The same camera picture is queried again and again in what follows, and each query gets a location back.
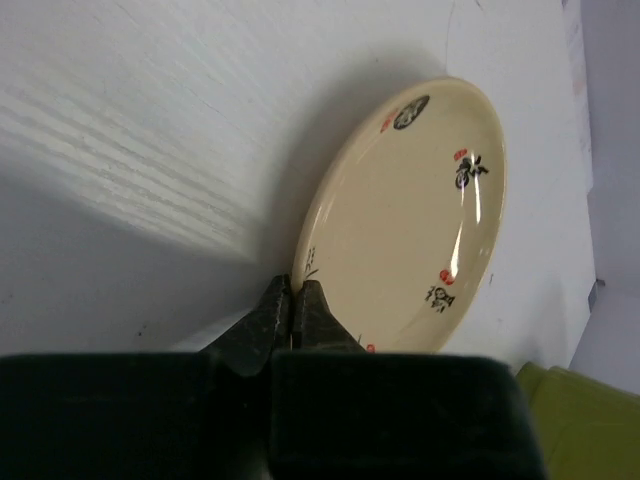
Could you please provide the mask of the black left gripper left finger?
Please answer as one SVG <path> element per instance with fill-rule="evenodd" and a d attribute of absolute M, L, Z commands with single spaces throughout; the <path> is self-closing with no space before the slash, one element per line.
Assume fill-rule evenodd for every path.
<path fill-rule="evenodd" d="M 5 479 L 213 479 L 268 430 L 269 364 L 290 331 L 290 280 L 193 352 L 1 360 Z"/>

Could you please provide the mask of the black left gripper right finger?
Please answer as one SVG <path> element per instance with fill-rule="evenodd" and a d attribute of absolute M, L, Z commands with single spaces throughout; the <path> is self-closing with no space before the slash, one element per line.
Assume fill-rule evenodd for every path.
<path fill-rule="evenodd" d="M 276 479 L 544 479 L 526 398 L 498 361 L 369 353 L 322 286 L 295 301 L 293 350 L 270 362 Z"/>

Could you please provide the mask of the cream floral small plate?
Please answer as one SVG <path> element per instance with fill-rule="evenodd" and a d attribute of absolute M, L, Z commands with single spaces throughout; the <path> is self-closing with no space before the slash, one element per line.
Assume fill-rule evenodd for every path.
<path fill-rule="evenodd" d="M 393 96 L 324 175 L 298 240 L 293 291 L 318 282 L 368 351 L 440 350 L 487 271 L 506 164 L 498 115 L 473 84 L 445 77 Z"/>

